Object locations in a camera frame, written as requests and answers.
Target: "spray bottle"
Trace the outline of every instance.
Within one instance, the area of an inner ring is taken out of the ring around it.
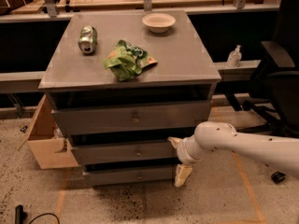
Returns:
[[[240,45],[236,45],[235,50],[233,50],[227,59],[228,66],[236,66],[238,67],[242,58],[242,54],[240,52]]]

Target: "black cable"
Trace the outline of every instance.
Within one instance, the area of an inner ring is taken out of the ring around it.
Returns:
[[[59,222],[59,218],[58,218],[55,214],[53,214],[53,213],[44,213],[44,214],[41,214],[41,215],[35,217],[33,220],[31,220],[28,224],[33,223],[36,219],[38,219],[38,218],[40,218],[40,217],[43,217],[43,216],[45,216],[45,215],[51,215],[51,216],[56,217],[56,219],[57,219],[57,223],[60,224],[60,222]]]

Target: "open cardboard box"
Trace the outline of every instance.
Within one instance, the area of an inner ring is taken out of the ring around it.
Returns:
[[[21,145],[27,141],[41,169],[78,166],[68,140],[54,137],[56,128],[50,103],[44,95],[37,106]]]

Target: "gray cabinet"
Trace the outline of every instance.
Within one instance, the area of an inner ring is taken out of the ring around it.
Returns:
[[[122,16],[121,26],[117,13],[75,15],[39,85],[91,185],[173,178],[179,160],[167,138],[192,135],[208,119],[220,75],[185,12],[167,13],[177,22],[162,35],[143,26],[143,11]],[[75,42],[83,24],[99,34],[89,56]],[[123,37],[158,65],[119,82],[102,61]]]

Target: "soda can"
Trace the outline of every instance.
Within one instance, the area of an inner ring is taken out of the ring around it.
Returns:
[[[84,26],[80,33],[78,46],[84,54],[91,54],[96,48],[97,32],[92,26]]]

